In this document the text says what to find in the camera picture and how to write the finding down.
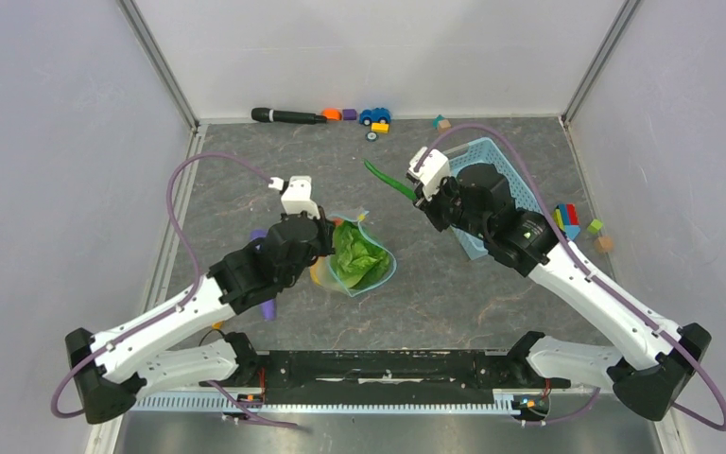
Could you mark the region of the purple toy cylinder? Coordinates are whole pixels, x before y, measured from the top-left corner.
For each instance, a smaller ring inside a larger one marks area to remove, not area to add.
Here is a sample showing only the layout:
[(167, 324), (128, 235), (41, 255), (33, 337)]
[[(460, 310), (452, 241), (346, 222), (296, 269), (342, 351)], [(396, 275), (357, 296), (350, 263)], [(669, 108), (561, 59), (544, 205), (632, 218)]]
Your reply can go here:
[[(266, 236), (266, 234), (267, 231), (264, 229), (255, 229), (250, 233), (250, 240), (257, 240), (259, 238), (263, 238)], [(259, 307), (265, 321), (270, 322), (274, 321), (277, 318), (277, 306), (275, 299), (267, 300), (259, 305)]]

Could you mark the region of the thin green toy pepper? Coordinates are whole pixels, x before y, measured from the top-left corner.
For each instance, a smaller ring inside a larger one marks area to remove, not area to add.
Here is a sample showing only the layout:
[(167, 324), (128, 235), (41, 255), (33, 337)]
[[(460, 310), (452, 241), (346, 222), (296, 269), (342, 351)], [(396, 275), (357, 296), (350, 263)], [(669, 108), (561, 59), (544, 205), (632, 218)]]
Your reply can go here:
[(389, 187), (395, 189), (400, 194), (404, 195), (406, 198), (408, 198), (411, 202), (414, 202), (417, 200), (417, 196), (414, 193), (414, 190), (409, 188), (404, 183), (397, 181), (393, 177), (390, 177), (380, 169), (378, 169), (372, 162), (369, 160), (363, 161), (365, 168), (378, 180), (380, 180), (382, 183), (385, 183)]

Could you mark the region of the multicolour block stack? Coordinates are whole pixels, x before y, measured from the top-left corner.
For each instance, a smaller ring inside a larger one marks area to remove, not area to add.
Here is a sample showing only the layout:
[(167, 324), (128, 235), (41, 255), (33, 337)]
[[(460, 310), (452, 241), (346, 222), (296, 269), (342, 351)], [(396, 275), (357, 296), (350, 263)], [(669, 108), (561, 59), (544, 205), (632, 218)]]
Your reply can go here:
[(581, 227), (579, 215), (574, 204), (558, 204), (554, 209), (553, 219), (569, 240), (574, 241), (579, 236)]

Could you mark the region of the wooden small cube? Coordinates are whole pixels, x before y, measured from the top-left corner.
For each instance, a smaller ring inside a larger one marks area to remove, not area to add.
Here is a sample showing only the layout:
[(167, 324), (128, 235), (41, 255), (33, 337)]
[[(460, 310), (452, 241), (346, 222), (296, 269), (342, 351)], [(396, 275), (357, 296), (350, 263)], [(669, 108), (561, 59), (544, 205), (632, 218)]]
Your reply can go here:
[(594, 241), (598, 253), (610, 253), (614, 250), (614, 241), (609, 236), (599, 236)]

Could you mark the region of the yellow toy block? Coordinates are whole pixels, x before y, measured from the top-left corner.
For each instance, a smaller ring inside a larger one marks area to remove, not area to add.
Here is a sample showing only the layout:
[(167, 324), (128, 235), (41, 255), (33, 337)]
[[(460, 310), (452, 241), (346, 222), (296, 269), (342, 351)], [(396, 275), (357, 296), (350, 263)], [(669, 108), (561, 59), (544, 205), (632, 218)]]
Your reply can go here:
[(371, 124), (371, 131), (377, 133), (377, 134), (387, 134), (389, 133), (389, 124), (387, 123), (372, 123)]

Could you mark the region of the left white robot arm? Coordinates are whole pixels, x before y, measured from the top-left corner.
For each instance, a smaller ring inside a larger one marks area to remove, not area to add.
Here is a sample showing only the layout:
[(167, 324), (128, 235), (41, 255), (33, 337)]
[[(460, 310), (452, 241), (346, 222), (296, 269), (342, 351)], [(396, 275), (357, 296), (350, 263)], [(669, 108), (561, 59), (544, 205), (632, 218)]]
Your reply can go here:
[(316, 261), (333, 253), (336, 225), (325, 215), (283, 215), (262, 238), (228, 253), (179, 295), (138, 318), (98, 333), (65, 338), (81, 410), (91, 425), (111, 421), (138, 400), (170, 388), (229, 378), (248, 385), (258, 358), (230, 340), (175, 350), (201, 328), (242, 314), (291, 288)]

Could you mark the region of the teal and wood cubes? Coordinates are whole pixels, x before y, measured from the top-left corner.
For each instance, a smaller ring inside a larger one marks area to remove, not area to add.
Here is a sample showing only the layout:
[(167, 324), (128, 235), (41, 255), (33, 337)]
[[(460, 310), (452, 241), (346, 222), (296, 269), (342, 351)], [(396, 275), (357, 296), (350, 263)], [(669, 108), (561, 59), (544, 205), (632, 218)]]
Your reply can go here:
[(434, 119), (433, 126), (438, 133), (446, 132), (452, 127), (450, 120), (440, 114)]

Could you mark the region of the orange toy block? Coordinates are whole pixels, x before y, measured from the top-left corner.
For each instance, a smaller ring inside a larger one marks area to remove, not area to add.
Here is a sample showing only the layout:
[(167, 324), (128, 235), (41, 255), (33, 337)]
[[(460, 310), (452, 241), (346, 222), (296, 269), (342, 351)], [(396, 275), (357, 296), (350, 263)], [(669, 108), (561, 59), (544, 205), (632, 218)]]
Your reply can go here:
[(320, 114), (323, 117), (325, 117), (328, 121), (342, 121), (343, 120), (343, 114), (338, 109), (334, 109), (334, 108), (324, 109), (321, 111)]

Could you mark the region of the blue toy car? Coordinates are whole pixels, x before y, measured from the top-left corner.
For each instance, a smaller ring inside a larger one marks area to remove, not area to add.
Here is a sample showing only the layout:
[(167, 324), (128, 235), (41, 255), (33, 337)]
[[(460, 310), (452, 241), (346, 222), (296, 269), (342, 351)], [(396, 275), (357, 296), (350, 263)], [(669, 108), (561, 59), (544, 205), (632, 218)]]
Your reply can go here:
[(366, 109), (359, 113), (358, 122), (364, 126), (371, 124), (389, 124), (391, 122), (390, 111), (386, 108)]

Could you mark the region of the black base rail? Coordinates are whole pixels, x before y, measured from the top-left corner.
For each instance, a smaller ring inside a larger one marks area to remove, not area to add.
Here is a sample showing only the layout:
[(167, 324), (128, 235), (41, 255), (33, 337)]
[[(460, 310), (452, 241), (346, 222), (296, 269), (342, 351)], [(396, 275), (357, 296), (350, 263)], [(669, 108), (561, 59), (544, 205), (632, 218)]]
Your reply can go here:
[(491, 350), (271, 350), (242, 358), (220, 384), (280, 405), (487, 404), (495, 390), (571, 386)]

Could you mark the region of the light blue plastic basket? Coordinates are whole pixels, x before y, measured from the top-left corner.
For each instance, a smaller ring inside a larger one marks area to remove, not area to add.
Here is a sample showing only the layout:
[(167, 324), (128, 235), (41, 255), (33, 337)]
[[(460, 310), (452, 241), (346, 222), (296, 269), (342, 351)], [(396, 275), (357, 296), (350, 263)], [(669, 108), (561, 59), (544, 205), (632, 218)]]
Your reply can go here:
[[(467, 166), (477, 164), (494, 166), (501, 175), (507, 178), (510, 193), (514, 198), (517, 208), (539, 214), (542, 213), (536, 196), (530, 190), (524, 178), (513, 167), (509, 159), (491, 138), (483, 137), (467, 144), (450, 148), (447, 150), (446, 155), (449, 158), (452, 175), (455, 177)], [(488, 255), (481, 239), (466, 234), (456, 228), (453, 228), (452, 232), (470, 260), (477, 260)]]

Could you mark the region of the green toy cabbage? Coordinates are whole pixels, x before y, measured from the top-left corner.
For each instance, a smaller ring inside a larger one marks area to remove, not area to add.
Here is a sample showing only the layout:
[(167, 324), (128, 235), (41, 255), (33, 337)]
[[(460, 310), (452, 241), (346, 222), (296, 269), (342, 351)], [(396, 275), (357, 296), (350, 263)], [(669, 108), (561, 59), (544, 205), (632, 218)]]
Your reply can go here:
[(356, 223), (340, 220), (333, 235), (335, 253), (330, 268), (340, 284), (360, 291), (378, 285), (390, 274), (393, 260), (381, 246), (363, 235)]

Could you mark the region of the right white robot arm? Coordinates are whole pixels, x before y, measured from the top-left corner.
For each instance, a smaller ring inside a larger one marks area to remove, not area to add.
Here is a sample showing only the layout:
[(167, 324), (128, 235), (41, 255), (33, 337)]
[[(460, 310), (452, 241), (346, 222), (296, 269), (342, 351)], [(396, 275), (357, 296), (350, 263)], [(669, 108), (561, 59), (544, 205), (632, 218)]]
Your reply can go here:
[(489, 164), (453, 176), (447, 164), (407, 173), (415, 206), (439, 231), (454, 227), (481, 239), (499, 264), (563, 299), (610, 346), (529, 332), (512, 348), (510, 378), (542, 377), (610, 389), (629, 410), (660, 421), (697, 371), (712, 340), (698, 323), (679, 325), (649, 309), (587, 260), (545, 216), (516, 204), (508, 179)]

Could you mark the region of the clear zip top bag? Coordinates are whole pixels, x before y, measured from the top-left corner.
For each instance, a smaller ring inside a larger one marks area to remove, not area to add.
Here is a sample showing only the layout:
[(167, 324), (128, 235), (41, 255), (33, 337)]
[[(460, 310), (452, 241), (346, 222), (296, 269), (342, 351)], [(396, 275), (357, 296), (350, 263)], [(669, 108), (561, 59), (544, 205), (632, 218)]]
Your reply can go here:
[(368, 214), (357, 209), (327, 216), (335, 224), (334, 253), (310, 267), (315, 285), (355, 297), (382, 286), (396, 272), (394, 254), (365, 225)]

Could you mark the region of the green small cube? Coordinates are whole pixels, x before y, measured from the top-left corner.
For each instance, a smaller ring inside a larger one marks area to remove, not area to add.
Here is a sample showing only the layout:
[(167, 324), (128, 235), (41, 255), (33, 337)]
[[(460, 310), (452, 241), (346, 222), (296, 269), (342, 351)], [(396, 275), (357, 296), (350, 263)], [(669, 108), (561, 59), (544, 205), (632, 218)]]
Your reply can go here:
[(593, 219), (587, 227), (587, 231), (592, 235), (598, 235), (603, 228), (603, 222), (600, 219)]

